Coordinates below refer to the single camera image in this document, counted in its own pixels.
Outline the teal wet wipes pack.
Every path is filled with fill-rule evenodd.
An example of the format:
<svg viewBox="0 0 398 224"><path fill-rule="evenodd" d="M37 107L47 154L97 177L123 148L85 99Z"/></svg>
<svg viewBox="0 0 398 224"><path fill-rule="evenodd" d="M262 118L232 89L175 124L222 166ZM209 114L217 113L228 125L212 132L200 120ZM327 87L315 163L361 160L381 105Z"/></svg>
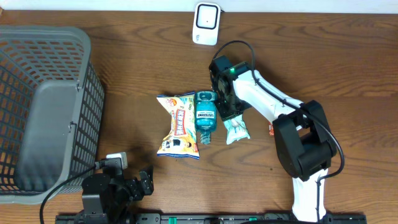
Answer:
<svg viewBox="0 0 398 224"><path fill-rule="evenodd" d="M242 115L226 120L223 124L227 130L227 145L244 138L251 138Z"/></svg>

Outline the teal mouthwash bottle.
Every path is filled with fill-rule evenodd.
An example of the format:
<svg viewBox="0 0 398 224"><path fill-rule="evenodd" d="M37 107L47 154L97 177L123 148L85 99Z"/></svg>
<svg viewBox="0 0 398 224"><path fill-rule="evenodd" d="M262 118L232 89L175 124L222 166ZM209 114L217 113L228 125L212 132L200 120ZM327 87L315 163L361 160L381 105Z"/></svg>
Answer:
<svg viewBox="0 0 398 224"><path fill-rule="evenodd" d="M200 142L210 144L211 133L216 130L217 94L213 91L195 93L195 127L200 132Z"/></svg>

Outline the red chocolate bar wrapper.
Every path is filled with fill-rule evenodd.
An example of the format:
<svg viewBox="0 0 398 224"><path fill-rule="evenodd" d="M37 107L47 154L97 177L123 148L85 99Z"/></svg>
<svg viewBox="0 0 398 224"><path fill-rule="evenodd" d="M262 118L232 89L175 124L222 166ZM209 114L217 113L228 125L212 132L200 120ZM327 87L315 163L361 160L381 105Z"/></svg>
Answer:
<svg viewBox="0 0 398 224"><path fill-rule="evenodd" d="M274 136L274 127L271 122L269 122L269 135Z"/></svg>

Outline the yellow noodle snack bag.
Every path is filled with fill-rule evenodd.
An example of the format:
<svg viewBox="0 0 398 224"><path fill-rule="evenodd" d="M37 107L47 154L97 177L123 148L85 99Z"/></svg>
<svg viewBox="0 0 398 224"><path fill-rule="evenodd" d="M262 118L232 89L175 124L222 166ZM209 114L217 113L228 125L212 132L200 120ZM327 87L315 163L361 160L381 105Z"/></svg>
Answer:
<svg viewBox="0 0 398 224"><path fill-rule="evenodd" d="M195 127L195 93L158 95L157 100L171 116L170 132L163 138L157 155L199 159Z"/></svg>

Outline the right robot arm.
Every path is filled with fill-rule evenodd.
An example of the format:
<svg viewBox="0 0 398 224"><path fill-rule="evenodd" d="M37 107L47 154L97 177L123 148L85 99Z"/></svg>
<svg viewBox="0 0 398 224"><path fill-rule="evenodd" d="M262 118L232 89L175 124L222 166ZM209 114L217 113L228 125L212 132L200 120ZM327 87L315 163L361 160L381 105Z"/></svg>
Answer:
<svg viewBox="0 0 398 224"><path fill-rule="evenodd" d="M233 65L220 57L209 69L223 122L241 121L244 111L254 108L272 124L277 157L294 185L293 214L300 221L320 221L326 215L323 184L341 149L321 104L288 96L247 62Z"/></svg>

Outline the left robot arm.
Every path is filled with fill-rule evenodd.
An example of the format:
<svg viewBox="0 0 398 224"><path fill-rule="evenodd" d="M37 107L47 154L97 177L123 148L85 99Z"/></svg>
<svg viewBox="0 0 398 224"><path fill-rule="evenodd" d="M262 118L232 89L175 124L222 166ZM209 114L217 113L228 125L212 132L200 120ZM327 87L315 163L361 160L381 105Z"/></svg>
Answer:
<svg viewBox="0 0 398 224"><path fill-rule="evenodd" d="M102 170L102 173L93 174L82 182L83 210L74 217L73 222L135 223L136 218L129 207L154 192L154 167L140 170L140 179L125 178L120 165L105 166Z"/></svg>

